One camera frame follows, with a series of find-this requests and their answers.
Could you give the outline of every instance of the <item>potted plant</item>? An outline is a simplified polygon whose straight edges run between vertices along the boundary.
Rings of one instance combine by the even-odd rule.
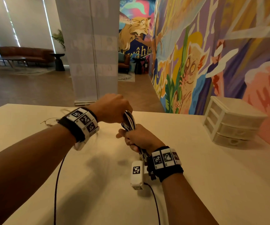
[[[65,50],[62,31],[58,29],[58,33],[53,33],[52,37],[54,40],[58,41],[62,45],[63,49]]]

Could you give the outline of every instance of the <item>leather chair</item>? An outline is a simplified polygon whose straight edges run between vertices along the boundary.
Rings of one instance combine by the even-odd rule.
[[[54,62],[55,58],[51,56],[50,53],[54,53],[54,51],[41,48],[0,46],[0,55],[2,57],[20,56],[26,58],[26,62],[45,64]]]
[[[125,71],[126,73],[128,73],[130,71],[130,55],[129,54],[125,54],[124,55],[124,62],[119,62],[118,63],[118,69],[120,71]]]

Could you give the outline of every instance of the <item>painted animal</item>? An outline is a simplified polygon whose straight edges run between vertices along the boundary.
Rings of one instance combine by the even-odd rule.
[[[130,49],[130,44],[136,36],[143,38],[143,34],[148,34],[151,18],[137,16],[130,21],[125,21],[126,24],[119,33],[118,49],[122,53]]]
[[[196,80],[199,70],[206,64],[208,51],[203,52],[196,43],[189,44],[184,73],[180,79],[182,97],[181,101],[177,101],[176,91],[174,95],[174,111],[176,108],[179,108],[179,113],[188,114],[192,101],[194,81]]]

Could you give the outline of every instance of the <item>tabletop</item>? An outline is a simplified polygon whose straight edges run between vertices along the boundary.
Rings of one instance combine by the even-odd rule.
[[[66,113],[64,108],[53,106],[0,107],[0,151],[46,128],[42,121]],[[186,179],[220,225],[270,224],[270,145],[256,137],[245,150],[218,146],[202,126],[202,116],[133,115],[137,123],[177,150]],[[98,134],[81,151],[71,150],[64,161],[58,183],[57,224],[157,225],[150,190],[135,191],[130,186],[131,164],[139,156],[123,139],[115,138],[120,124],[99,125]],[[52,224],[57,172],[6,225]],[[168,225],[160,182],[148,183],[155,191],[161,224]]]
[[[0,57],[0,60],[24,60],[25,57],[21,56],[6,56],[6,57]]]

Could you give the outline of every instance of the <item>colorful mural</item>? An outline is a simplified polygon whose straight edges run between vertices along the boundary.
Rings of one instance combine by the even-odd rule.
[[[155,0],[120,0],[119,52],[145,57],[151,52]]]
[[[243,98],[269,115],[270,143],[270,0],[157,0],[153,31],[150,76],[167,113]]]

